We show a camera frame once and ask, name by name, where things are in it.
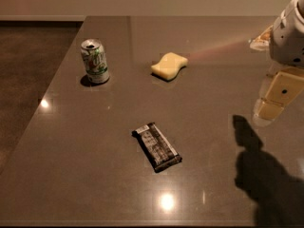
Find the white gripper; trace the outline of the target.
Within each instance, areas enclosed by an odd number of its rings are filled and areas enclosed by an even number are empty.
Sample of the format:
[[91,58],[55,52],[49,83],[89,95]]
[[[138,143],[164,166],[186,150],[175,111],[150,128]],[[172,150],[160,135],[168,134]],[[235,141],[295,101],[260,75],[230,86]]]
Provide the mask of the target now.
[[274,61],[289,65],[275,74],[268,73],[254,106],[257,126],[271,124],[304,90],[304,0],[292,0],[267,27],[250,42],[250,49],[265,51],[270,47]]

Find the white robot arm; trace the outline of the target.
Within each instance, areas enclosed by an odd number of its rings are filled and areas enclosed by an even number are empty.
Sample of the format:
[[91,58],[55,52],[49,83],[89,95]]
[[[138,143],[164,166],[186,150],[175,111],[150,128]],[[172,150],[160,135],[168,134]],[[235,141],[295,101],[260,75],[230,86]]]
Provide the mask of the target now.
[[304,89],[304,0],[292,0],[250,48],[268,51],[272,60],[253,116],[256,125],[266,126]]

